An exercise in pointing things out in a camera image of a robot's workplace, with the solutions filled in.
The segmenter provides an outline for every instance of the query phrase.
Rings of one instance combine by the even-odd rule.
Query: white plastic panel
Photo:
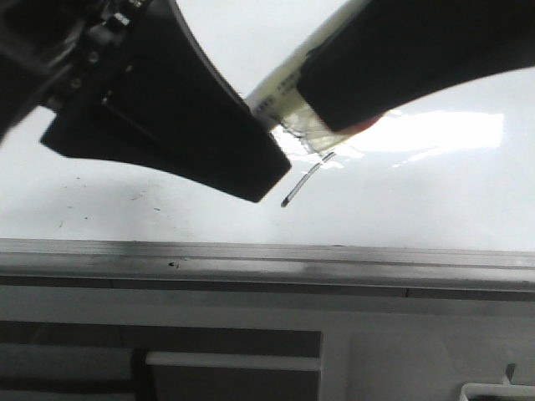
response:
[[[208,56],[246,95],[338,1],[181,0]],[[39,110],[0,148],[0,236],[535,250],[535,69],[433,94],[351,140],[286,209],[314,157],[259,205],[173,175],[68,160]]]

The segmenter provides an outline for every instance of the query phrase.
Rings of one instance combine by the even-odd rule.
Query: white surface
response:
[[[180,4],[245,95],[341,2]],[[399,107],[286,209],[316,159],[292,153],[293,170],[254,205],[146,168],[62,158],[38,144],[51,118],[38,111],[0,148],[0,236],[535,251],[534,104],[527,69]]]

